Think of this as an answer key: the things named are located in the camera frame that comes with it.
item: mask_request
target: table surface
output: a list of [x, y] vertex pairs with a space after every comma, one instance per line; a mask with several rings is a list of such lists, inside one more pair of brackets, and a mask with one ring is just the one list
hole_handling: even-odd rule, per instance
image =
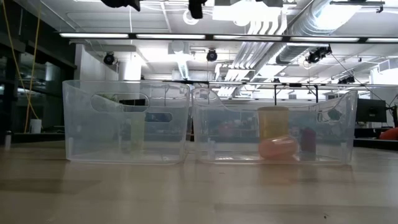
[[62, 142], [0, 152], [0, 223], [397, 223], [398, 153], [350, 166], [68, 162]]

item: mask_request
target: black monitor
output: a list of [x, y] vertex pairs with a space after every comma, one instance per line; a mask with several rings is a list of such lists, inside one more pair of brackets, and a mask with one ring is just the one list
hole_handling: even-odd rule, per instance
[[387, 122], [387, 108], [384, 100], [358, 99], [356, 121]]

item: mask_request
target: bin handle cutout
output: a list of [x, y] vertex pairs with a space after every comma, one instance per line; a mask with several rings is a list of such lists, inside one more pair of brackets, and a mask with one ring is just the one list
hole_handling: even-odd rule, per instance
[[90, 105], [98, 112], [145, 112], [150, 101], [142, 93], [105, 93], [98, 92], [91, 96]]

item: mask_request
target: security camera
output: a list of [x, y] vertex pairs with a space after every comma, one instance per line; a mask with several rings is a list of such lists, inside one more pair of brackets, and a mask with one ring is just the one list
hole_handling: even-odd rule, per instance
[[101, 0], [108, 7], [127, 7], [131, 6], [137, 11], [141, 10], [141, 6], [139, 4], [140, 0]]
[[305, 59], [308, 63], [318, 63], [320, 60], [324, 59], [326, 55], [331, 54], [331, 48], [329, 47], [319, 47], [314, 52], [310, 52], [310, 55]]
[[348, 83], [354, 83], [354, 82], [355, 82], [354, 76], [350, 75], [350, 76], [347, 78], [347, 82], [348, 82]]
[[204, 5], [207, 0], [189, 0], [188, 9], [191, 12], [191, 16], [194, 19], [203, 18], [203, 12], [201, 10], [201, 6]]
[[104, 63], [107, 65], [114, 65], [116, 63], [116, 59], [114, 57], [113, 52], [107, 52], [104, 57]]
[[215, 49], [210, 49], [206, 57], [208, 62], [215, 62], [217, 60], [217, 53]]
[[280, 83], [279, 78], [274, 78], [273, 81], [271, 81], [272, 83]]

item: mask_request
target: clear plastic bin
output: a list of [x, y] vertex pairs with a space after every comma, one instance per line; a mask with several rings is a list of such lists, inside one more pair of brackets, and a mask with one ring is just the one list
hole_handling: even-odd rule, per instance
[[347, 164], [358, 93], [310, 106], [225, 106], [192, 91], [197, 158], [203, 162]]
[[67, 159], [178, 163], [189, 99], [189, 87], [179, 83], [65, 81]]

